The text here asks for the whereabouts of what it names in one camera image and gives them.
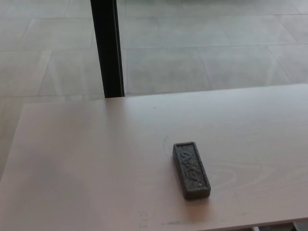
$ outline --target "table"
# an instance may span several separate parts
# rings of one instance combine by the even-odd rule
[[[183,199],[172,146],[212,186]],[[24,107],[1,231],[211,231],[308,218],[308,85]]]

